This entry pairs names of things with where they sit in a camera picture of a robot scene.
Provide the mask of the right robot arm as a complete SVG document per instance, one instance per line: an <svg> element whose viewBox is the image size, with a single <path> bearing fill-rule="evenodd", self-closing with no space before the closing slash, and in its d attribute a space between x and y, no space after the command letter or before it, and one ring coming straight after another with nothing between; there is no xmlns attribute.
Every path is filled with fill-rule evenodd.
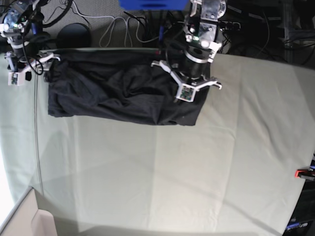
<svg viewBox="0 0 315 236"><path fill-rule="evenodd" d="M61 60L58 54L41 52L41 47L50 40L50 35L43 30L59 22L68 13L73 1L67 0L63 12L45 24L41 8L47 3L47 0L14 0L3 11L0 36L11 47L11 51L4 55L8 62L10 86L24 85L32 79L32 73L43 75L49 71L52 60Z"/></svg>

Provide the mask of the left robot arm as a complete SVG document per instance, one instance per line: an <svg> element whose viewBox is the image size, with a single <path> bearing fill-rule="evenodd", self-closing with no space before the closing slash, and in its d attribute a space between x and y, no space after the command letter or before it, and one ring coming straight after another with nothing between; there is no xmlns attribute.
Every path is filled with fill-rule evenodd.
<svg viewBox="0 0 315 236"><path fill-rule="evenodd" d="M192 0L183 27L187 42L183 59L177 66L171 64L169 58L151 63L169 73L176 82L176 99L191 103L203 88L222 89L218 79L210 76L210 65L222 47L218 41L219 18L226 8L224 0Z"/></svg>

